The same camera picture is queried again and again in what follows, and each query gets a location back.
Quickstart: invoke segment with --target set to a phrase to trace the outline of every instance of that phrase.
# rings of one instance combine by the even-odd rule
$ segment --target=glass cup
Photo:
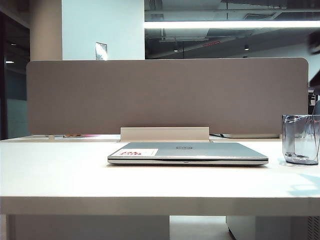
[[[283,115],[282,152],[293,164],[317,165],[320,115]]]

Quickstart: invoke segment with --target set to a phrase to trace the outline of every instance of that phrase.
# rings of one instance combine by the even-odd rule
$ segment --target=laptop logo
[[[176,149],[188,150],[188,149],[192,149],[192,147],[191,146],[177,146]]]

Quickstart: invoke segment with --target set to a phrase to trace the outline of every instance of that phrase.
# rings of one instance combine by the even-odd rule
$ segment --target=white desk
[[[233,141],[215,139],[215,141]],[[262,167],[114,166],[119,142],[1,141],[1,214],[319,216],[320,167],[285,162],[280,140],[239,143]]]

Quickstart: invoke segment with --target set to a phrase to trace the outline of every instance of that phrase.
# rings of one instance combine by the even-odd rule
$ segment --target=white label
[[[157,152],[158,148],[124,148],[120,149],[112,156],[153,157]]]

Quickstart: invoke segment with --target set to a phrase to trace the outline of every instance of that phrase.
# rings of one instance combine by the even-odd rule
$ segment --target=laptop
[[[268,160],[236,142],[131,142],[108,156],[119,165],[264,165]]]

